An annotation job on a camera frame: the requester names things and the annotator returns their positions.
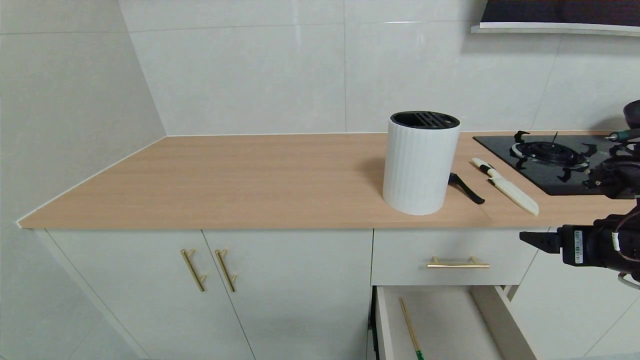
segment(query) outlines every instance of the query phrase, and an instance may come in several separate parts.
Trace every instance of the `white knife block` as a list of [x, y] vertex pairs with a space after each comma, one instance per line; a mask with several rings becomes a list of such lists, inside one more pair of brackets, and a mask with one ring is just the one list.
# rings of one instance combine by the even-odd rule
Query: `white knife block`
[[409, 215], [428, 215], [444, 204], [460, 122], [430, 111], [389, 119], [383, 198]]

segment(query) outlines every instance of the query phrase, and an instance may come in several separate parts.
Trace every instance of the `white knife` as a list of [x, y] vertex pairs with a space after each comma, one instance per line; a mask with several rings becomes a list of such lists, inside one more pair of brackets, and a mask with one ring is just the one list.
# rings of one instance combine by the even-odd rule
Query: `white knife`
[[520, 207], [525, 209], [527, 212], [534, 216], [538, 216], [540, 209], [538, 207], [538, 203], [534, 199], [525, 194], [511, 181], [503, 178], [502, 175], [500, 175], [500, 173], [498, 173], [498, 171], [487, 162], [478, 158], [473, 158], [473, 162], [480, 171], [489, 175], [489, 181], [491, 184], [498, 188], [498, 190], [500, 190], [504, 195], [507, 195], [509, 199], [520, 205]]

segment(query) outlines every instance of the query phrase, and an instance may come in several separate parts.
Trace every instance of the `wooden countertop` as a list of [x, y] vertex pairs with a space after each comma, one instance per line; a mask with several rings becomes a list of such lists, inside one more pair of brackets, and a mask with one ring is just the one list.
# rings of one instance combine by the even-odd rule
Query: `wooden countertop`
[[[20, 221], [25, 228], [295, 229], [546, 227], [627, 213], [632, 200], [548, 196], [462, 133], [452, 171], [486, 202], [449, 187], [421, 217], [382, 199], [386, 134], [167, 137], [85, 181]], [[478, 157], [540, 205], [534, 217], [494, 188]]]

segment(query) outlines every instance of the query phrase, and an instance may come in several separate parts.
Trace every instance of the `range hood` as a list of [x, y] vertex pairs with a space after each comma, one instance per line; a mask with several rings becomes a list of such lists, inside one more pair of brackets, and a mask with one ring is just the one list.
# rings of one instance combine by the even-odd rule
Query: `range hood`
[[639, 0], [488, 0], [472, 33], [640, 37]]

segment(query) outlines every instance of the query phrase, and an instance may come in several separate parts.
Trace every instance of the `barcode label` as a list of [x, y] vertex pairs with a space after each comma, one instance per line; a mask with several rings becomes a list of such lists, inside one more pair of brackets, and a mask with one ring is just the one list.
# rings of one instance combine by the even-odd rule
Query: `barcode label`
[[582, 231], [573, 232], [573, 252], [575, 263], [582, 264]]

